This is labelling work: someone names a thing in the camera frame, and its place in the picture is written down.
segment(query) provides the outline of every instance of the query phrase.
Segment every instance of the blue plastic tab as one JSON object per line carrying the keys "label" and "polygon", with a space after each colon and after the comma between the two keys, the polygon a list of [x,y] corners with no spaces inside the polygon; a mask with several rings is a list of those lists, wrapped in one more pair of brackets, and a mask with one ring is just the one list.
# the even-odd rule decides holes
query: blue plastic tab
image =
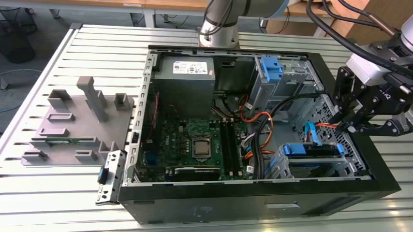
{"label": "blue plastic tab", "polygon": [[287,144],[287,146],[291,150],[291,155],[304,155],[306,154],[302,144]]}
{"label": "blue plastic tab", "polygon": [[315,130],[314,122],[307,122],[304,124],[304,128],[303,128],[303,134],[304,135],[308,134],[308,130],[311,131],[312,142],[316,143],[318,146],[322,146],[322,143],[320,143],[320,141],[318,140],[318,137],[316,137],[316,130]]}
{"label": "blue plastic tab", "polygon": [[336,150],[338,150],[339,154],[343,155],[346,150],[343,149],[343,146],[340,144],[336,144]]}
{"label": "blue plastic tab", "polygon": [[267,82],[279,82],[283,66],[279,64],[276,57],[261,57],[260,60]]}
{"label": "blue plastic tab", "polygon": [[290,155],[290,149],[288,149],[288,147],[287,146],[281,146],[281,148],[283,148],[283,152],[284,152],[284,154],[285,155]]}
{"label": "blue plastic tab", "polygon": [[265,175],[268,173],[268,171],[271,170],[271,167],[273,166],[275,162],[276,162],[276,158],[273,157],[271,162],[269,162],[269,164],[268,164],[268,166],[265,167],[265,169],[263,171],[263,175]]}

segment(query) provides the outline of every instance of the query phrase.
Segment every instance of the wooden desk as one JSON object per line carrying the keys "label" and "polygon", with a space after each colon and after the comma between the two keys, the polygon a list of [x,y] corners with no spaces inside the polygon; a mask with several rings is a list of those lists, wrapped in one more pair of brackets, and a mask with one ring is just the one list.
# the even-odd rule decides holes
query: wooden desk
{"label": "wooden desk", "polygon": [[[207,8],[207,0],[145,0],[144,7],[203,12]],[[299,2],[288,6],[290,15],[306,17],[304,7],[306,2]],[[312,12],[318,17],[330,17],[328,14],[319,9],[319,4],[312,4]]]}
{"label": "wooden desk", "polygon": [[[304,5],[304,2],[299,2],[288,7],[291,22],[311,22],[306,16]],[[146,27],[153,28],[155,14],[203,16],[207,0],[0,0],[0,6],[46,8],[50,9],[54,18],[57,18],[54,9],[141,13]],[[312,10],[315,15],[330,25],[332,18],[326,12],[318,7],[314,7]],[[273,20],[283,21],[285,15],[284,11],[283,16]],[[322,30],[318,30],[316,36],[323,36]]]}

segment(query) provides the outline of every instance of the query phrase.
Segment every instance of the floor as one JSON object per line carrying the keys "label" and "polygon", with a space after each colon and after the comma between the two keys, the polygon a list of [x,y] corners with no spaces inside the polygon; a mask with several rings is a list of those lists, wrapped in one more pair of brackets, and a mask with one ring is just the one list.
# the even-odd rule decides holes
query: floor
{"label": "floor", "polygon": [[[46,9],[33,10],[37,32],[28,35],[28,39],[36,51],[36,57],[24,64],[13,64],[0,56],[0,73],[14,69],[42,70],[72,23],[132,26],[133,20],[136,26],[137,24],[144,26],[144,19],[141,19],[140,14],[132,15],[130,20],[130,15],[126,13],[61,10],[60,18],[53,19]],[[185,18],[185,16],[179,15],[175,18],[169,18],[169,23],[164,23],[161,16],[156,15],[156,26],[160,28],[175,28],[179,26],[177,28],[180,29],[196,29],[196,27],[200,27],[203,22],[201,17],[189,16],[187,20]],[[260,33],[257,20],[240,19],[237,22],[239,31]],[[14,108],[21,104],[36,82],[38,74],[40,73],[34,71],[20,71],[1,75],[2,79],[9,83],[9,89],[7,91],[0,91],[0,135],[12,120],[17,109],[7,112],[2,111]]]}

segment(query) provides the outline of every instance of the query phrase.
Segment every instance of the motherboard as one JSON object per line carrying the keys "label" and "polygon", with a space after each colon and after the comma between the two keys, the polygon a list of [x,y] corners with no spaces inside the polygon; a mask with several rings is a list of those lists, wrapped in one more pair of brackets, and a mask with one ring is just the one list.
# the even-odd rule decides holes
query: motherboard
{"label": "motherboard", "polygon": [[239,149],[244,135],[241,122],[164,120],[159,149],[144,152],[149,181],[248,179]]}

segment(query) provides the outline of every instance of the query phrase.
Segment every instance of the blue latch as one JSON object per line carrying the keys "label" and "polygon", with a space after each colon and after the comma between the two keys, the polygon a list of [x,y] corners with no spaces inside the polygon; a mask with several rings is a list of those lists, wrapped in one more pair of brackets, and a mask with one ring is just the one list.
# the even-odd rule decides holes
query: blue latch
{"label": "blue latch", "polygon": [[336,144],[336,150],[338,150],[339,154],[343,155],[344,149],[343,149],[343,146],[340,144]]}
{"label": "blue latch", "polygon": [[287,144],[291,155],[304,155],[306,151],[302,144]]}
{"label": "blue latch", "polygon": [[283,148],[283,152],[284,152],[284,154],[285,155],[290,155],[290,149],[288,149],[288,147],[287,146],[281,146],[281,148]]}
{"label": "blue latch", "polygon": [[279,64],[276,57],[261,57],[260,60],[267,82],[279,82],[283,66]]}

